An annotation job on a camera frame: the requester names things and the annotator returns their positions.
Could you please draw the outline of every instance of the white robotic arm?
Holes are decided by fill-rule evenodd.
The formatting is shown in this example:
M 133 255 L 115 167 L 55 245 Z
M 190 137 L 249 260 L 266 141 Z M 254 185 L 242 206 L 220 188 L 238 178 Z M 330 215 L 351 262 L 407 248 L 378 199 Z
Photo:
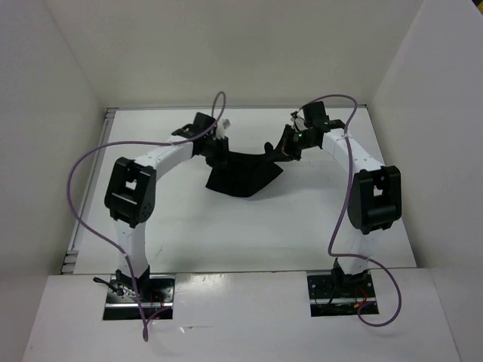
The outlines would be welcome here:
M 184 138 L 171 136 L 167 143 L 181 140 L 184 140 Z M 192 156 L 193 143 L 188 142 L 177 146 L 158 147 L 145 155 L 135 158 L 134 163 L 141 167 L 152 167 L 156 171 L 155 181 L 157 182 L 168 171 L 172 170 L 181 162 L 189 160 Z M 136 278 L 140 278 L 149 267 L 146 258 L 146 222 L 141 222 L 134 228 L 131 228 L 128 223 L 117 219 L 115 221 L 115 230 L 119 246 L 126 251 L 126 254 L 131 259 L 134 275 Z M 128 264 L 126 263 L 125 257 L 121 254 L 119 255 L 118 270 L 123 275 L 129 275 Z
M 348 137 L 352 149 L 354 173 L 359 173 L 361 170 L 377 171 L 384 166 L 369 155 L 350 134 Z M 325 133 L 323 145 L 324 151 L 331 155 L 346 172 L 349 172 L 349 153 L 344 137 L 344 129 L 338 128 Z M 367 258 L 371 257 L 374 255 L 374 251 L 377 248 L 377 242 L 382 233 L 383 230 L 378 229 L 364 235 L 361 230 L 358 230 L 355 233 L 351 247 L 347 252 L 363 255 Z M 339 261 L 339 266 L 342 268 L 344 274 L 357 275 L 368 270 L 368 261 L 359 258 L 342 258 Z

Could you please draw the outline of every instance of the black bracket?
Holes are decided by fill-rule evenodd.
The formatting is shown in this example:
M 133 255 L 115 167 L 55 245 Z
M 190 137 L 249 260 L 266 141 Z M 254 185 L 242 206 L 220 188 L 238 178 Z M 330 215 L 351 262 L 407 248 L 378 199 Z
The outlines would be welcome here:
M 382 190 L 374 195 L 374 188 Z M 386 230 L 401 217 L 401 172 L 396 166 L 361 170 L 354 175 L 347 208 L 349 220 L 362 234 Z
M 156 170 L 121 157 L 112 169 L 104 204 L 114 220 L 120 219 L 135 228 L 154 211 L 155 193 Z
M 198 136 L 204 130 L 207 130 L 214 122 L 216 122 L 215 118 L 204 113 L 197 112 L 193 123 L 186 124 L 183 127 L 178 128 L 172 133 L 172 135 L 180 136 L 186 139 L 193 138 Z M 206 140 L 207 139 L 205 137 L 202 137 L 193 143 L 193 156 L 202 154 L 205 148 Z

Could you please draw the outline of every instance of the black metal base plate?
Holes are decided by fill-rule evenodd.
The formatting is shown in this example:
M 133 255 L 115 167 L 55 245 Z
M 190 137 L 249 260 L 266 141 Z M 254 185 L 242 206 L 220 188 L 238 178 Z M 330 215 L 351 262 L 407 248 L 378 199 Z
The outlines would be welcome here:
M 310 313 L 312 317 L 357 314 L 358 304 L 365 299 L 374 302 L 361 310 L 361 314 L 379 314 L 376 293 L 371 275 L 359 284 L 334 290 L 331 272 L 321 272 L 307 275 Z
M 113 275 L 110 282 L 117 286 L 117 281 Z M 104 307 L 104 321 L 129 321 L 141 319 L 139 308 L 137 307 L 134 292 L 123 287 L 124 295 L 119 296 L 108 289 L 106 305 Z M 150 295 L 144 296 L 143 310 L 146 317 L 157 312 L 163 306 L 170 306 L 170 309 L 163 311 L 156 319 L 173 319 L 174 301 L 174 276 L 173 275 L 151 275 L 149 279 Z

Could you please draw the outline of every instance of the black fabric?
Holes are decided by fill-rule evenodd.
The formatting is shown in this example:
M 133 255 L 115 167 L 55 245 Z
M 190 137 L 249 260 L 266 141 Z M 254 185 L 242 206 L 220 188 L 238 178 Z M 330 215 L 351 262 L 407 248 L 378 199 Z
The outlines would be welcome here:
M 266 154 L 230 152 L 226 165 L 211 171 L 206 187 L 237 198 L 249 198 L 271 183 L 283 170 L 266 161 Z

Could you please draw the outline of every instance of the robotic arm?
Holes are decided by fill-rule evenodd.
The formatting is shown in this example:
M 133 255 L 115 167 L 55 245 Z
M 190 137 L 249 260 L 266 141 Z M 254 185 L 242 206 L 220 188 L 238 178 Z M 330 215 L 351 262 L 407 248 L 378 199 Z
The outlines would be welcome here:
M 302 150 L 318 146 L 348 171 L 348 151 L 344 139 L 344 123 L 330 120 L 323 102 L 303 107 L 304 118 L 292 113 L 278 145 L 265 144 L 265 153 L 247 155 L 229 151 L 224 130 L 227 120 L 220 121 L 214 130 L 190 143 L 158 147 L 134 160 L 120 158 L 114 165 L 105 197 L 105 205 L 115 220 L 118 243 L 129 255 L 140 287 L 149 292 L 149 264 L 145 252 L 146 221 L 155 206 L 155 184 L 169 170 L 194 155 L 203 155 L 212 167 L 206 185 L 216 192 L 235 197 L 250 197 L 272 182 L 283 170 L 275 163 L 299 161 Z M 172 133 L 169 143 L 188 139 L 215 122 L 214 118 L 198 113 L 193 124 Z M 385 167 L 372 158 L 351 136 L 349 140 L 354 159 L 354 179 L 349 199 L 348 217 L 360 230 L 352 242 L 350 253 L 367 257 L 384 229 L 401 217 L 401 174 L 397 167 Z M 368 262 L 344 258 L 336 261 L 342 278 L 353 280 L 367 272 Z M 126 287 L 131 277 L 125 258 L 120 256 L 116 279 Z

